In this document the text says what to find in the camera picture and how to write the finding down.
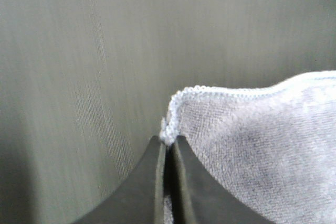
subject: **black plastic tip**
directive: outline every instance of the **black plastic tip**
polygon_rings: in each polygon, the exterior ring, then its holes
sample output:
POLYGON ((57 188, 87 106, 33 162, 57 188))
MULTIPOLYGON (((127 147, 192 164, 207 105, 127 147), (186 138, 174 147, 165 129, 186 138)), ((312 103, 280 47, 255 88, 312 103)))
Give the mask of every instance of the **black plastic tip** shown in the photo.
POLYGON ((204 168, 186 138, 171 149, 175 172, 171 195, 175 223, 271 224, 224 189, 204 168))
POLYGON ((152 137, 137 166, 120 187, 73 224, 162 224, 166 146, 152 137))

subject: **gray towel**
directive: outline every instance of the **gray towel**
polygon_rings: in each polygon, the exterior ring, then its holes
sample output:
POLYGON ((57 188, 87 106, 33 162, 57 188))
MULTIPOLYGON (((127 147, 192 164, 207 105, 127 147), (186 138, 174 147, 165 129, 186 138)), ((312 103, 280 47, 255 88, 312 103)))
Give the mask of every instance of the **gray towel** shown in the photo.
POLYGON ((163 202, 163 223, 172 224, 173 223, 173 205, 172 199, 169 195, 164 197, 163 202))
POLYGON ((336 223, 336 71, 262 89, 185 88, 172 97, 160 137, 170 145, 178 134, 264 217, 336 223))

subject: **stitched hem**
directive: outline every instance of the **stitched hem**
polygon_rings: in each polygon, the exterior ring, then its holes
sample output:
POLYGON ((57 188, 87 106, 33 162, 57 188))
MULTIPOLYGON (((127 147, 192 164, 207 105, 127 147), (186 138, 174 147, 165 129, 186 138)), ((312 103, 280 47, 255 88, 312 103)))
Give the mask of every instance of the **stitched hem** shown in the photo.
POLYGON ((161 121, 160 139, 167 146, 174 143, 180 133, 180 118, 178 110, 186 101, 199 101, 213 98, 253 99, 281 92, 287 88, 311 85, 312 81, 336 79, 336 71, 308 72, 291 77, 274 86, 256 89, 228 89, 221 87, 195 86, 186 87, 172 96, 168 106, 167 117, 161 121))

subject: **microfiber cloth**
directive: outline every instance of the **microfiber cloth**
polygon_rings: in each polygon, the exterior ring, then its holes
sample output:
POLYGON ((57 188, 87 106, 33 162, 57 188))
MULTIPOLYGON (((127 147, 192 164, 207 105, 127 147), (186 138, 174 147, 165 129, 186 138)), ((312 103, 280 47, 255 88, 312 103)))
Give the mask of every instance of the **microfiber cloth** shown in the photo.
POLYGON ((169 195, 164 197, 163 202, 163 223, 164 224, 173 224, 173 205, 172 199, 169 195))
POLYGON ((171 145, 177 135, 267 219, 336 223, 336 71, 261 89, 185 88, 172 96, 160 138, 171 145))

